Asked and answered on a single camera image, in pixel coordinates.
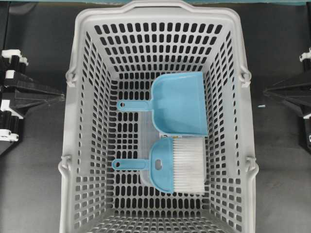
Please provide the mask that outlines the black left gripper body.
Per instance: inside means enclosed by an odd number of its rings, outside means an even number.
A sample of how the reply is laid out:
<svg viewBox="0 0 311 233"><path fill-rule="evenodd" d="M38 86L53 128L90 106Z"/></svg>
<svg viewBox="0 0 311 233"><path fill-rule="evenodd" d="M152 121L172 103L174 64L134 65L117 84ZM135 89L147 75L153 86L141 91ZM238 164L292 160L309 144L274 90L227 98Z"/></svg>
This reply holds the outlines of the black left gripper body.
<svg viewBox="0 0 311 233"><path fill-rule="evenodd" d="M24 73L27 58L20 50L0 51L0 154L5 155L22 140L24 115L15 107L17 88L6 85L15 75Z"/></svg>

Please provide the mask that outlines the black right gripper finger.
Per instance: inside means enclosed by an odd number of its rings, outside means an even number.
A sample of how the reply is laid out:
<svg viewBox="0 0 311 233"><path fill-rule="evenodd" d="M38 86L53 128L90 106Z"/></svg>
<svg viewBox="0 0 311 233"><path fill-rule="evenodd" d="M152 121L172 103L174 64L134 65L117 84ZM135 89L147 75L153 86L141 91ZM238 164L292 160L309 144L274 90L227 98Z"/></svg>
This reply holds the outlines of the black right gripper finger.
<svg viewBox="0 0 311 233"><path fill-rule="evenodd" d="M311 73L304 72L292 77L283 79L270 87L265 88L264 92L272 92L279 90L310 90L311 89Z"/></svg>
<svg viewBox="0 0 311 233"><path fill-rule="evenodd" d="M292 109L299 117L303 117L303 91L272 91L264 95Z"/></svg>

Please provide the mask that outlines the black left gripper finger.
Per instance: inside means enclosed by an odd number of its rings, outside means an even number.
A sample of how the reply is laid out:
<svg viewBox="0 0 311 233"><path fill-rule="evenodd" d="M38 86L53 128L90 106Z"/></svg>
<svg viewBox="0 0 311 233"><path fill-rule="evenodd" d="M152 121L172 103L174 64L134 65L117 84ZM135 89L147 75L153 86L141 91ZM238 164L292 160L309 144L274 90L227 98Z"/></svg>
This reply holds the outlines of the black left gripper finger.
<svg viewBox="0 0 311 233"><path fill-rule="evenodd" d="M15 93L14 94L14 110L20 115L25 116L30 108L39 105L51 105L54 102L62 102L65 95L49 95L38 93Z"/></svg>
<svg viewBox="0 0 311 233"><path fill-rule="evenodd" d="M52 88L48 85L41 84L39 81L36 81L27 75L14 70L6 71L4 86L13 87L23 91L30 91L32 93L43 93L57 96L63 95L63 92L60 90Z"/></svg>

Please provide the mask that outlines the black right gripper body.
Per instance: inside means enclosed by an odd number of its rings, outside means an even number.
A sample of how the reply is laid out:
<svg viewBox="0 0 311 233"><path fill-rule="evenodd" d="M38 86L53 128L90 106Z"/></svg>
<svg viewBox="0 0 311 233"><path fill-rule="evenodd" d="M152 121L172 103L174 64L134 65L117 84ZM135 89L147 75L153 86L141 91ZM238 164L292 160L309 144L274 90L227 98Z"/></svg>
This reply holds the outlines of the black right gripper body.
<svg viewBox="0 0 311 233"><path fill-rule="evenodd" d="M303 121L306 148L311 147L311 49L299 56L300 62L303 64L303 86L301 87L304 95L303 103Z"/></svg>

